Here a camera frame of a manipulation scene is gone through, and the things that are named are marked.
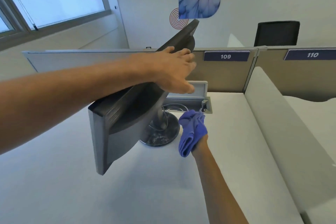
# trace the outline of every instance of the forearm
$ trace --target forearm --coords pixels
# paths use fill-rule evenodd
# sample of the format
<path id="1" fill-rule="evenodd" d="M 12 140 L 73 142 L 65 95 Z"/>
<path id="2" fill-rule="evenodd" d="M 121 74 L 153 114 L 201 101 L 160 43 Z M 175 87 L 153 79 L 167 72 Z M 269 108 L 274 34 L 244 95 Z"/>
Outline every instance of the forearm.
<path id="1" fill-rule="evenodd" d="M 0 82 L 0 154 L 55 126 L 91 102 L 150 81 L 128 59 Z"/>
<path id="2" fill-rule="evenodd" d="M 207 145 L 193 153 L 210 224 L 248 224 Z"/>

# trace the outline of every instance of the window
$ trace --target window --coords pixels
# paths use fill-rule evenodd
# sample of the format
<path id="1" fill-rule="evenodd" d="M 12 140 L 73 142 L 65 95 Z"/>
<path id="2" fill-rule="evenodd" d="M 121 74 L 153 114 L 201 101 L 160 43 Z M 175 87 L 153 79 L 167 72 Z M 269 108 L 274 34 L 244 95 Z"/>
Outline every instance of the window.
<path id="1" fill-rule="evenodd" d="M 6 35 L 12 46 L 108 14 L 107 0 L 0 0 L 0 50 L 8 48 Z"/>

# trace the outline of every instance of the red concentric circle design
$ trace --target red concentric circle design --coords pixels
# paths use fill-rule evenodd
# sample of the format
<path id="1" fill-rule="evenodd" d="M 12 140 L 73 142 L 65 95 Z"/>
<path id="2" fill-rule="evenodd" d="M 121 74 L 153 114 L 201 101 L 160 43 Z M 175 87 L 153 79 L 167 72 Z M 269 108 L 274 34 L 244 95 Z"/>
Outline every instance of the red concentric circle design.
<path id="1" fill-rule="evenodd" d="M 175 29 L 183 29 L 187 26 L 189 19 L 179 19 L 179 9 L 175 8 L 169 16 L 170 25 Z"/>

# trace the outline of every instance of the monitor stand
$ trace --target monitor stand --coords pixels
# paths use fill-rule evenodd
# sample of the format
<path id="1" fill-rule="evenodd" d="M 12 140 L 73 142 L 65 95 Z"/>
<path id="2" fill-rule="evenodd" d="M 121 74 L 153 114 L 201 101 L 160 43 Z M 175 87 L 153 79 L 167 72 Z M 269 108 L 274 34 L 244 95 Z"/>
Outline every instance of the monitor stand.
<path id="1" fill-rule="evenodd" d="M 180 132 L 179 121 L 175 115 L 159 109 L 145 129 L 145 138 L 140 141 L 151 147 L 170 144 Z"/>

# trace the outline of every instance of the desk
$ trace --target desk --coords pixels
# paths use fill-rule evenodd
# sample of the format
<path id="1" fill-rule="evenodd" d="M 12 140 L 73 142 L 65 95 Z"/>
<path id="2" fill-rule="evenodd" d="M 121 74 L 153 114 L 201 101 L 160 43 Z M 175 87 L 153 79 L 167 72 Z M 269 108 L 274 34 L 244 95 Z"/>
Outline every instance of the desk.
<path id="1" fill-rule="evenodd" d="M 285 96 L 285 99 L 329 156 L 336 162 L 336 98 L 325 102 L 310 102 L 288 96 Z M 312 224 L 336 223 L 335 209 L 336 198 L 309 209 L 307 214 Z"/>
<path id="2" fill-rule="evenodd" d="M 208 96 L 209 147 L 249 223 L 302 224 L 245 96 Z M 100 176 L 84 108 L 0 156 L 0 223 L 208 223 L 195 160 L 178 145 L 138 142 Z"/>

